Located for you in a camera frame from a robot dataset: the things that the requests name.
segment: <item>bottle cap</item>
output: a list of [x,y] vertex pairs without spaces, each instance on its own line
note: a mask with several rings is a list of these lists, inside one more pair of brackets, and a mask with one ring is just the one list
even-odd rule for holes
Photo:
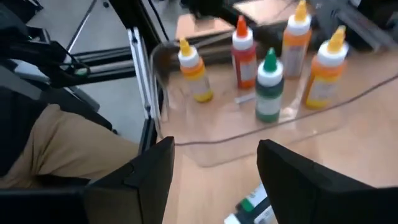
[[306,17],[307,17],[307,3],[305,2],[305,0],[300,0],[296,8],[296,12],[294,14],[294,20],[296,22],[305,22]]
[[184,57],[188,57],[192,54],[191,46],[189,46],[189,43],[187,40],[185,40],[185,38],[180,39],[180,50]]
[[328,52],[331,54],[335,54],[340,52],[343,48],[344,39],[346,37],[346,27],[339,26],[336,32],[331,37],[329,44],[328,44]]
[[286,30],[295,36],[304,35],[311,29],[311,15],[307,12],[307,3],[300,0],[295,14],[289,16]]
[[264,61],[264,66],[263,69],[266,72],[274,72],[276,71],[277,68],[277,58],[276,58],[276,54],[275,54],[275,50],[274,48],[270,48],[268,50],[266,59]]
[[253,31],[247,27],[243,16],[239,16],[236,30],[232,34],[232,46],[235,50],[247,50],[254,44]]
[[248,36],[248,27],[242,15],[238,17],[238,23],[236,24],[236,35],[240,38]]
[[284,66],[278,61],[275,50],[268,50],[265,61],[257,69],[257,80],[262,86],[274,86],[282,80]]

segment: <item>person's leg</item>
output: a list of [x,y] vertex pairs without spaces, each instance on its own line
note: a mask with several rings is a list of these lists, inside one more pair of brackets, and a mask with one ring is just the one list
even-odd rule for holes
[[1,187],[35,187],[36,175],[100,179],[137,156],[138,144],[80,115],[49,105]]

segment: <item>gray floor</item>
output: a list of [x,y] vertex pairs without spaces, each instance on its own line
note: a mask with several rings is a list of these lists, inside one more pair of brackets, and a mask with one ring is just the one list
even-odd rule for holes
[[[45,9],[28,25],[46,28],[53,40],[66,47],[92,0],[39,1]],[[144,3],[161,38],[164,38],[149,3],[147,0]],[[178,16],[187,12],[180,8],[177,0],[155,2],[154,5],[162,18],[167,35],[173,39]],[[125,46],[128,46],[128,38],[122,22],[112,7],[103,7],[99,0],[75,42],[72,53]],[[99,113],[112,122],[121,136],[139,142],[144,124],[144,110],[141,107],[136,78],[82,85],[81,89],[101,105]]]

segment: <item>black cable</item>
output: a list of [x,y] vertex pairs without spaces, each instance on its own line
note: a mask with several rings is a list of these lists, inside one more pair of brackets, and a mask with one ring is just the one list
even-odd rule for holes
[[159,13],[157,13],[157,10],[156,10],[156,8],[155,8],[155,6],[154,6],[154,3],[152,2],[152,0],[148,0],[148,1],[149,1],[150,7],[152,8],[152,10],[153,10],[154,13],[155,13],[156,19],[157,19],[157,21],[158,21],[158,23],[159,23],[159,25],[160,25],[160,28],[162,29],[162,32],[163,32],[164,37],[166,38],[167,41],[169,41],[169,37],[168,37],[168,35],[167,35],[167,33],[166,33],[166,30],[164,29],[163,22],[162,22],[162,20],[160,19]]

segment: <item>green paint bottle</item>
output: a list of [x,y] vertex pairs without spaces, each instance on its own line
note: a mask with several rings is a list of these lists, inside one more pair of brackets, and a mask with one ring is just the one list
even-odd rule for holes
[[257,69],[256,78],[256,116],[263,122],[272,123],[279,119],[284,89],[283,71],[275,50],[270,48]]

